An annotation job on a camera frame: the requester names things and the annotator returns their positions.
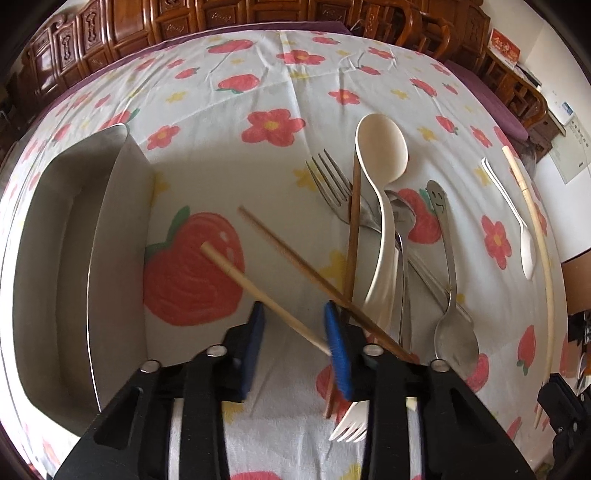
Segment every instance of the white plastic spoon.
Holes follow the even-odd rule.
[[[535,243],[534,239],[531,236],[530,230],[527,228],[523,218],[515,208],[515,204],[509,197],[509,194],[505,190],[505,187],[501,183],[501,181],[497,178],[495,172],[493,171],[491,164],[488,163],[486,157],[484,157],[480,163],[482,163],[482,168],[490,177],[492,182],[495,184],[496,188],[499,189],[501,195],[505,198],[506,202],[509,204],[509,208],[517,218],[519,222],[519,226],[521,227],[521,266],[523,267],[523,273],[525,274],[525,278],[531,280],[531,277],[534,275],[534,267],[535,267]]]
[[[378,262],[362,310],[384,329],[392,318],[397,266],[394,215],[384,189],[406,170],[408,148],[402,132],[392,119],[380,113],[370,113],[357,125],[355,150],[361,169],[378,196],[382,214]]]

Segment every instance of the purple cushion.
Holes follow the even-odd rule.
[[[450,60],[445,62],[445,66],[473,93],[491,117],[495,119],[495,122],[499,124],[505,135],[521,141],[528,139],[529,134],[519,119],[474,72]]]

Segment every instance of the brown chopstick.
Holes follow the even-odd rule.
[[[348,300],[353,300],[353,289],[355,286],[355,271],[357,270],[357,246],[359,243],[359,214],[361,211],[361,164],[355,154],[353,160],[353,188],[349,201],[349,245],[347,246],[347,263],[345,266],[345,280],[343,282],[343,295]],[[341,320],[349,321],[348,310],[341,310]],[[326,408],[324,418],[332,416],[335,407],[336,396],[335,375],[330,369],[329,383],[326,389]]]
[[[320,275],[308,262],[293,251],[289,245],[276,236],[269,230],[258,218],[251,212],[246,210],[243,206],[238,207],[238,212],[248,222],[256,228],[256,230],[279,252],[286,257],[293,266],[298,268],[312,283],[315,283],[320,289],[328,295],[337,305],[343,307],[351,312],[355,320],[369,333],[371,333],[378,343],[386,350],[389,350],[396,355],[400,360],[405,362],[416,363],[415,360],[406,352],[399,344],[391,339],[386,332],[378,327],[361,309],[351,303],[341,292],[339,292],[331,283]]]

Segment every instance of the stainless steel tray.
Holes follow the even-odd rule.
[[[146,360],[142,272],[154,173],[125,125],[59,154],[23,226],[17,371],[33,405],[81,435]]]

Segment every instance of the spoon with smiley face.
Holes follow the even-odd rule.
[[[441,185],[434,180],[429,180],[427,183],[427,191],[441,227],[450,285],[447,310],[435,327],[435,356],[447,361],[460,377],[466,379],[478,364],[478,340],[474,334],[473,325],[456,311],[456,265],[447,216],[449,209],[447,195]]]

